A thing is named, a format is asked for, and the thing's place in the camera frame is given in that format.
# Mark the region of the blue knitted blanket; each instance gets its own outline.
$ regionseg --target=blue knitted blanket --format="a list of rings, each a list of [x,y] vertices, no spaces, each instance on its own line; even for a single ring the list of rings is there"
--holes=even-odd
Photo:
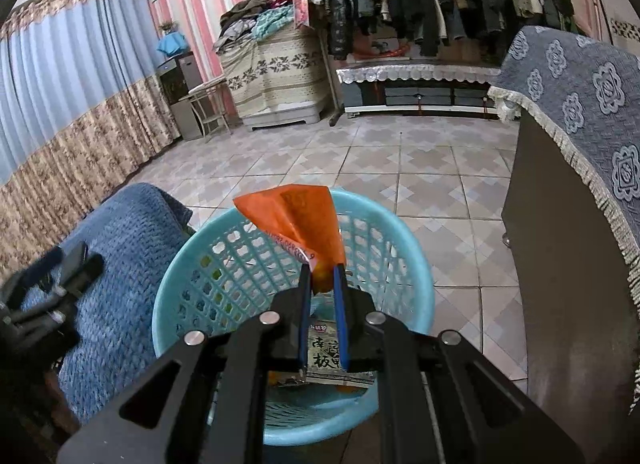
[[[68,253],[81,240],[104,257],[104,273],[78,302],[80,344],[60,370],[60,389],[81,423],[155,360],[151,314],[169,263],[188,235],[191,210],[151,186],[121,189],[60,244]],[[26,306],[46,295],[33,288]]]

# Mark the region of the patterned curtain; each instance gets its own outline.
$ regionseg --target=patterned curtain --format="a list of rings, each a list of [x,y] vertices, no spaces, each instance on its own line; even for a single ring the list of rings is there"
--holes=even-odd
[[[146,0],[42,0],[0,30],[0,275],[58,243],[179,132]]]

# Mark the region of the blue curtain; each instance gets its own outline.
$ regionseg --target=blue curtain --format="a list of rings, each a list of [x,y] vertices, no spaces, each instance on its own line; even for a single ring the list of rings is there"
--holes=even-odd
[[[61,1],[44,0],[2,28],[0,184],[57,132],[163,61],[147,0],[74,1],[60,10]],[[53,14],[34,17],[37,10]]]

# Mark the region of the blue floral cloth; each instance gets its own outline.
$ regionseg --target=blue floral cloth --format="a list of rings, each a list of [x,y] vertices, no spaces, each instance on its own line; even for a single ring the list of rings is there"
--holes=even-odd
[[[567,133],[640,243],[640,59],[588,37],[530,26],[515,37],[493,84],[525,95]]]

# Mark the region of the orange paper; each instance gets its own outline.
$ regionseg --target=orange paper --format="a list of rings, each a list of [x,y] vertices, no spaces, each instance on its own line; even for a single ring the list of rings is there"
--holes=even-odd
[[[309,264],[315,293],[334,288],[334,267],[346,258],[329,188],[290,184],[242,195],[234,204],[258,229]]]

